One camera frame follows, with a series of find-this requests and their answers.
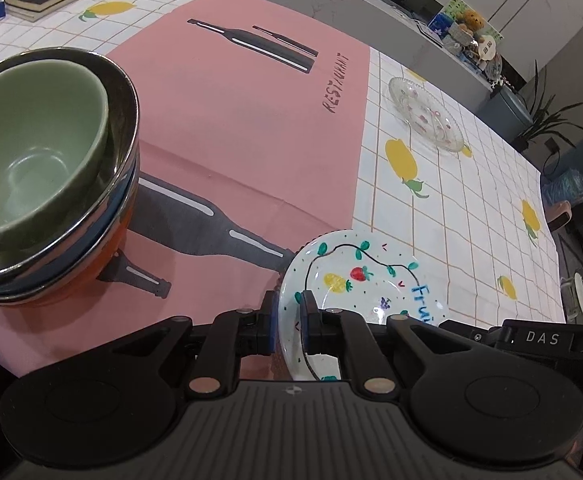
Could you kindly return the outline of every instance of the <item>white plate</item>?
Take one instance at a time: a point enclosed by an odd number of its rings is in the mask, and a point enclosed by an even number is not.
[[[315,380],[307,364],[322,380],[340,378],[336,358],[303,354],[297,299],[303,290],[313,292],[319,308],[352,310],[368,323],[385,324],[388,316],[406,312],[438,326],[448,316],[446,280],[425,271],[396,240],[378,233],[335,231],[303,247],[285,273],[278,303],[278,333],[292,378]]]
[[[456,119],[422,86],[394,77],[389,81],[389,94],[413,132],[448,152],[458,153],[463,149],[465,140]]]

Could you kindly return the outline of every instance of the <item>painted strawberry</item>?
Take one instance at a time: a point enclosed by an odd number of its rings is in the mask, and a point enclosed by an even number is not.
[[[356,280],[357,282],[368,282],[369,277],[373,276],[373,272],[369,272],[367,270],[367,266],[363,267],[354,267],[351,272],[349,273],[352,279]]]

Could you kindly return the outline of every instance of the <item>power outlet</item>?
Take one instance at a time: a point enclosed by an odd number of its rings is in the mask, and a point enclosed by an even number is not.
[[[551,153],[552,155],[560,151],[558,143],[551,137],[545,141],[545,146],[548,148],[549,153]]]

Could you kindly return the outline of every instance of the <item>pink cloth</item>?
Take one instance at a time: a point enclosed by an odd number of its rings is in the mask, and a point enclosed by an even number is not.
[[[187,23],[191,18],[253,32],[259,25],[319,54],[302,73]],[[338,53],[348,61],[332,113],[322,101]],[[351,226],[367,46],[264,0],[195,0],[110,56],[139,92],[143,172],[213,202],[282,248],[296,251]],[[230,256],[181,254],[134,232],[123,251],[172,283],[166,300],[123,283],[93,282],[53,306],[0,308],[0,363],[22,375],[176,314],[208,323],[225,310],[258,308],[278,278]],[[264,368],[258,360],[250,366],[257,374]]]

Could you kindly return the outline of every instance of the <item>green bowl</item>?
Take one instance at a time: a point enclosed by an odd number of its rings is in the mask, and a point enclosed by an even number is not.
[[[42,59],[0,73],[0,251],[44,241],[96,177],[107,92],[87,68]]]

